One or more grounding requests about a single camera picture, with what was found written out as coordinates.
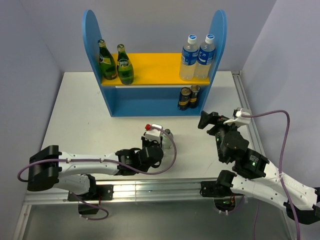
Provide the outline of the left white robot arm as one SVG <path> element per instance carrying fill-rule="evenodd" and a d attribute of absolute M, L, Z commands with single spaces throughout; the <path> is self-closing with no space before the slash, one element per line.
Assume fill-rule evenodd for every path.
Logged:
<path fill-rule="evenodd" d="M 91 200 L 98 188 L 94 174 L 133 176 L 158 168 L 162 163 L 162 137 L 142 137 L 141 148 L 121 149 L 105 155 L 76 155 L 50 145 L 32 157 L 28 171 L 27 190 L 41 192 L 58 188 Z"/>

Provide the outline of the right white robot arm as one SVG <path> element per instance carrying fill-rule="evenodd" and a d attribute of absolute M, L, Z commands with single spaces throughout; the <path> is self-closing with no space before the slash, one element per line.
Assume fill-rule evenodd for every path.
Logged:
<path fill-rule="evenodd" d="M 236 108 L 230 119 L 217 112 L 201 112 L 199 129 L 211 124 L 207 131 L 215 137 L 218 160 L 233 164 L 232 170 L 222 170 L 218 178 L 201 182 L 200 195 L 224 198 L 246 195 L 269 203 L 300 224 L 310 225 L 320 220 L 320 189 L 306 186 L 290 177 L 267 157 L 249 148 L 238 129 L 248 125 L 252 112 Z"/>

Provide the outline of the Pocari Sweat bottle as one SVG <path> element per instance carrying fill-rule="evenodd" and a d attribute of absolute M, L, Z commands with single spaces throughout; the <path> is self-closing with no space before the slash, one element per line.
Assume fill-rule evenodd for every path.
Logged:
<path fill-rule="evenodd" d="M 215 36 L 213 34 L 207 34 L 204 42 L 202 42 L 199 46 L 194 70 L 194 77 L 197 80 L 205 80 L 208 77 L 216 50 L 214 40 Z"/>
<path fill-rule="evenodd" d="M 179 77 L 184 81 L 190 81 L 194 77 L 199 46 L 197 36 L 190 34 L 187 42 L 182 47 Z"/>

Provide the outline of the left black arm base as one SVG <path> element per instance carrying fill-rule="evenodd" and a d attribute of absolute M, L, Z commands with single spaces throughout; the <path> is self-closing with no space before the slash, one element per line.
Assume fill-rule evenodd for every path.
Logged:
<path fill-rule="evenodd" d="M 78 213 L 80 215 L 96 215 L 101 207 L 102 201 L 113 199 L 114 186 L 112 184 L 97 185 L 93 191 L 82 195 L 74 195 L 69 192 L 67 201 L 78 202 Z"/>

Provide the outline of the green Perrier bottle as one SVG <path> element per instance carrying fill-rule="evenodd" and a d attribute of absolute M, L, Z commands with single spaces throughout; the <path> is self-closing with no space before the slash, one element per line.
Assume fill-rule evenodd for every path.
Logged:
<path fill-rule="evenodd" d="M 120 81 L 124 85 L 131 85 L 134 81 L 134 68 L 126 53 L 123 44 L 117 45 L 118 58 L 117 58 L 117 73 Z"/>
<path fill-rule="evenodd" d="M 107 80 L 114 80 L 117 77 L 116 63 L 106 47 L 106 42 L 103 39 L 98 40 L 99 46 L 99 67 L 102 76 Z"/>

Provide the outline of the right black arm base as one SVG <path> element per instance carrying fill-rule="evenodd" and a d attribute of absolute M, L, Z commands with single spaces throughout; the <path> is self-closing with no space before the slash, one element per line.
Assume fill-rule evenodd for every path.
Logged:
<path fill-rule="evenodd" d="M 216 180 L 201 181 L 199 194 L 203 198 L 212 198 L 214 210 L 225 216 L 234 213 L 245 203 L 244 195 L 233 193 L 228 187 L 218 184 Z"/>

